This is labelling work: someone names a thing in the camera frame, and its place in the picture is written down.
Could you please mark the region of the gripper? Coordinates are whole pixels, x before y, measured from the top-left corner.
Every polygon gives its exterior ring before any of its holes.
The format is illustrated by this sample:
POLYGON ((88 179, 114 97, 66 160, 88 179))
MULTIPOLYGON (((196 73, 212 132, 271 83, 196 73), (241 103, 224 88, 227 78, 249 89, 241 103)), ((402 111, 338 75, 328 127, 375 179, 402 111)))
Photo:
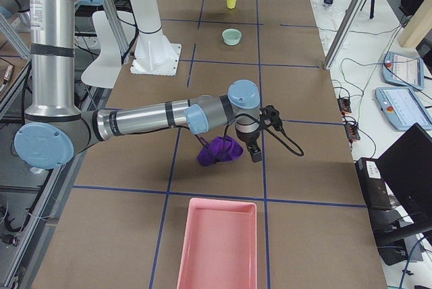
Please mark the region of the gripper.
POLYGON ((251 124, 235 123, 237 137, 243 141, 250 153, 250 158, 253 163, 261 161, 261 149, 257 144, 259 138, 259 125, 256 122, 251 124))

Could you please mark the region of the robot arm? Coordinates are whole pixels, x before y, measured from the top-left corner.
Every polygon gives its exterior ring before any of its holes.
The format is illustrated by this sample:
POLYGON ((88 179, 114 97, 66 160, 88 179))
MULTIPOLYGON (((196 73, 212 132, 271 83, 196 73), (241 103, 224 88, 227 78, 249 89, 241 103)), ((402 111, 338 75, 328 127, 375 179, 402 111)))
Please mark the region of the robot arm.
MULTIPOLYGON (((97 5, 105 0, 95 0, 97 5)), ((257 144, 261 122, 259 90, 249 80, 234 82, 227 95, 201 96, 135 109, 82 111, 74 104, 75 8, 90 0, 30 0, 32 104, 14 136, 19 157, 32 167, 54 169, 98 142, 114 136, 144 134, 186 124, 202 134, 235 124, 253 162, 262 159, 257 144)), ((181 44, 164 35, 157 0, 130 0, 138 42, 133 74, 174 76, 181 44)), ((82 75, 85 84, 113 88, 122 67, 113 36, 98 38, 101 52, 82 75)))

